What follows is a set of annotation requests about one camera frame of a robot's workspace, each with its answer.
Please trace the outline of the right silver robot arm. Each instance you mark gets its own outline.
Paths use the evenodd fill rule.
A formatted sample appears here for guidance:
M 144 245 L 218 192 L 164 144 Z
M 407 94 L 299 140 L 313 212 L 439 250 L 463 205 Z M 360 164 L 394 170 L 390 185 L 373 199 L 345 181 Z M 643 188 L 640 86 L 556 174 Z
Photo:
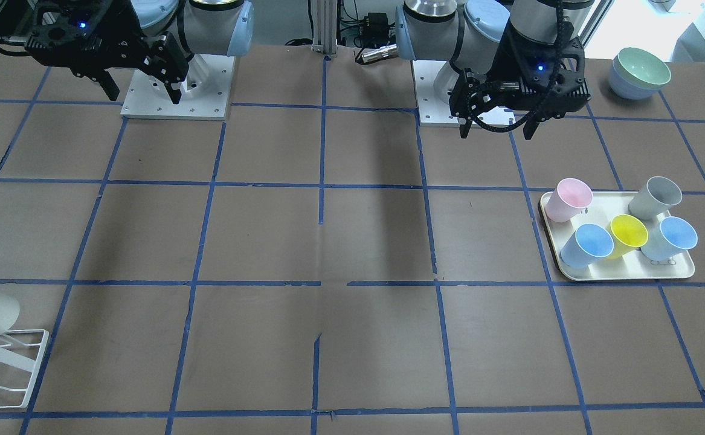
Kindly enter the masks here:
M 173 104 L 197 55 L 242 57 L 253 38 L 250 1 L 147 2 L 156 18 L 142 23 L 134 1 L 40 1 L 26 36 L 10 37 L 43 66 L 65 67 L 98 83 L 110 101 L 120 93 L 109 70 L 135 69 L 157 80 Z

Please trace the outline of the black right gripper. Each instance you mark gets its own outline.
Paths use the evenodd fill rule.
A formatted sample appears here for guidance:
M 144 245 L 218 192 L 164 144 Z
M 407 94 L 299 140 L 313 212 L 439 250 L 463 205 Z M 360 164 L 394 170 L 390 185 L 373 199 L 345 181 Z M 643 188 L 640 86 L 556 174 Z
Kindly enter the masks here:
M 120 89 L 107 69 L 139 69 L 164 86 L 174 105 L 180 103 L 189 72 L 184 50 L 171 33 L 146 36 L 131 2 L 40 1 L 35 14 L 23 43 L 35 61 L 89 77 L 112 102 Z

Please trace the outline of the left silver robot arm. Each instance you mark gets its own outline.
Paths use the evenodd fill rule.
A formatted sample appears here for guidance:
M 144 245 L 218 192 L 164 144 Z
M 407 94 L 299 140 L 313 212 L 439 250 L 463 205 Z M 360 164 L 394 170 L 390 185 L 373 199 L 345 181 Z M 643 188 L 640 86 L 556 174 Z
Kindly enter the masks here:
M 407 60 L 443 61 L 461 138 L 471 127 L 504 134 L 537 127 L 591 99 L 579 27 L 590 1 L 405 1 L 396 45 Z

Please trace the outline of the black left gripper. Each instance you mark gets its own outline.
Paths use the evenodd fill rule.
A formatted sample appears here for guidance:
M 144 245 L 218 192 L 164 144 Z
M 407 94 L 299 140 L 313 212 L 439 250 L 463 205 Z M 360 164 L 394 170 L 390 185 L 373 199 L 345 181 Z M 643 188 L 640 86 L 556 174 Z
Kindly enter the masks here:
M 449 107 L 460 117 L 460 137 L 468 137 L 476 116 L 499 106 L 534 111 L 524 122 L 525 140 L 546 118 L 581 110 L 592 99 L 584 54 L 579 39 L 564 42 L 560 55 L 553 44 L 502 39 L 485 77 L 465 68 L 452 90 Z

